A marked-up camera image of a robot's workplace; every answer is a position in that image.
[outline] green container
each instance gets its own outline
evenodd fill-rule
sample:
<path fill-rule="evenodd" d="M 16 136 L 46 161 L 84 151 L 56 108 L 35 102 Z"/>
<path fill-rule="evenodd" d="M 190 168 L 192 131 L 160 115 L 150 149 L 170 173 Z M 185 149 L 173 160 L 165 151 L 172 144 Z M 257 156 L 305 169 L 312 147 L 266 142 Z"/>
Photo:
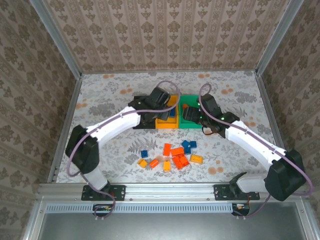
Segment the green container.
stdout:
<path fill-rule="evenodd" d="M 197 103 L 198 95 L 181 95 L 180 101 L 179 101 L 179 128 L 180 129 L 200 129 L 202 128 L 201 125 L 196 124 L 192 121 L 184 120 L 182 117 L 182 113 L 184 112 L 184 109 L 182 108 L 183 104 L 187 104 L 189 107 L 195 107 L 198 108 Z"/>

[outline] gray panel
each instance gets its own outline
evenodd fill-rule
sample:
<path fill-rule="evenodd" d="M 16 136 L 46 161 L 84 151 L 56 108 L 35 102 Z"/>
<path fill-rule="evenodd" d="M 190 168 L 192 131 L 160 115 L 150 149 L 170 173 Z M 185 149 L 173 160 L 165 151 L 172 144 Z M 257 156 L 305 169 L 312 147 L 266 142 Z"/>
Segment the gray panel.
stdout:
<path fill-rule="evenodd" d="M 115 213 L 105 220 L 92 214 L 46 214 L 41 240 L 303 240 L 294 203 L 268 203 L 252 218 L 230 213 Z"/>

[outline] blue block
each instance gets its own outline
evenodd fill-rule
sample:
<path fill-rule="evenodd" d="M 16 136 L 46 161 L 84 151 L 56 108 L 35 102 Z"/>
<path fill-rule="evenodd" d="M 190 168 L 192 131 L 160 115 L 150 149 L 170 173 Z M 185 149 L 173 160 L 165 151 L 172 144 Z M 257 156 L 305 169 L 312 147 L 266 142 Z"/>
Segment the blue block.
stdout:
<path fill-rule="evenodd" d="M 197 147 L 196 141 L 190 141 L 190 148 L 195 149 Z"/>
<path fill-rule="evenodd" d="M 176 116 L 176 108 L 170 110 L 169 118 L 174 118 Z"/>
<path fill-rule="evenodd" d="M 190 147 L 185 147 L 184 148 L 184 154 L 191 154 L 191 148 Z"/>
<path fill-rule="evenodd" d="M 189 145 L 190 145 L 190 142 L 188 142 L 187 140 L 184 140 L 182 143 L 181 143 L 182 147 L 185 149 L 185 148 L 189 148 Z"/>
<path fill-rule="evenodd" d="M 144 158 L 147 158 L 148 157 L 148 151 L 147 150 L 142 150 L 141 151 L 141 157 L 144 159 Z"/>

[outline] table surface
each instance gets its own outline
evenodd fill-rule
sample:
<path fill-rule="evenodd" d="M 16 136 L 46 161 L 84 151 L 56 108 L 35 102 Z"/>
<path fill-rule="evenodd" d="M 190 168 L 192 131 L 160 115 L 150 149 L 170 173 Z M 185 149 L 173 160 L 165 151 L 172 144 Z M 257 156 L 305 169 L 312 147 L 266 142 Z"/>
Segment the table surface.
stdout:
<path fill-rule="evenodd" d="M 81 78 L 69 136 L 75 126 L 95 125 L 121 111 L 134 96 L 150 94 L 161 80 L 171 80 L 183 95 L 197 95 L 204 83 L 210 83 L 211 94 L 223 112 L 233 112 L 254 132 L 274 143 L 253 71 L 88 74 Z M 175 94 L 175 88 L 168 83 L 161 87 Z M 163 154 L 165 143 L 178 148 L 184 140 L 196 141 L 197 148 L 192 149 L 191 154 L 203 156 L 203 164 L 191 162 L 177 170 L 171 160 L 169 172 L 163 171 L 163 163 L 153 169 L 138 165 L 141 150 L 148 150 L 149 157 L 145 160 L 149 163 Z M 263 166 L 238 145 L 218 134 L 206 136 L 201 129 L 128 129 L 100 146 L 99 155 L 99 167 L 112 183 L 227 182 L 241 172 L 264 171 Z M 57 182 L 83 183 L 79 175 L 68 177 L 67 161 L 68 157 L 63 155 Z M 71 170 L 78 169 L 72 165 Z"/>

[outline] patterned wallpaper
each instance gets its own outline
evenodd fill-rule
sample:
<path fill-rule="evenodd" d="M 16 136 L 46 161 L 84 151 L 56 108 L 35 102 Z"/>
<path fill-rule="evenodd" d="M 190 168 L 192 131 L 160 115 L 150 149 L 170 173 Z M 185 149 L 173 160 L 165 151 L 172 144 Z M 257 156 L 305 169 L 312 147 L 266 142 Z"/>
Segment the patterned wallpaper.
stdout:
<path fill-rule="evenodd" d="M 75 78 L 27 0 L 0 1 L 0 239 L 19 239 L 47 181 Z"/>
<path fill-rule="evenodd" d="M 302 153 L 320 223 L 320 1 L 305 0 L 262 75 L 286 147 Z"/>
<path fill-rule="evenodd" d="M 45 0 L 82 72 L 254 69 L 289 0 Z"/>

